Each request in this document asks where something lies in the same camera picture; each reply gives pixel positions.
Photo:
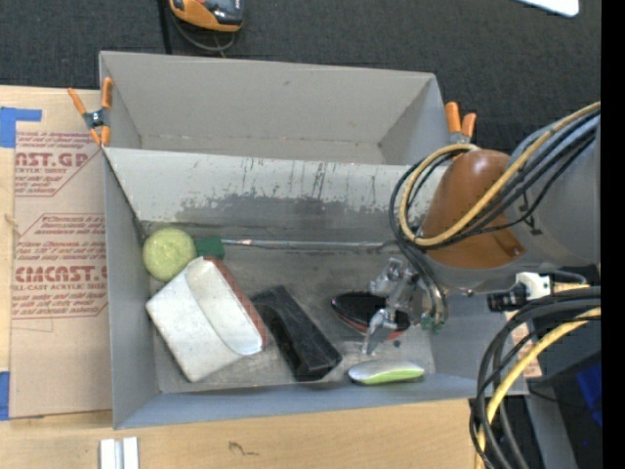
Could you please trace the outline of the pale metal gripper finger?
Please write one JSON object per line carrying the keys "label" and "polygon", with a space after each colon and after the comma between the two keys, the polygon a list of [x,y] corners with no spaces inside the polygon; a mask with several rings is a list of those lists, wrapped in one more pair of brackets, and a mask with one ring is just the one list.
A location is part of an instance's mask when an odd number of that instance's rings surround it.
{"label": "pale metal gripper finger", "polygon": [[378,310],[367,325],[361,352],[372,356],[376,348],[396,331],[396,322],[387,309]]}
{"label": "pale metal gripper finger", "polygon": [[369,292],[372,294],[392,294],[404,281],[403,262],[391,257],[379,274],[369,282]]}

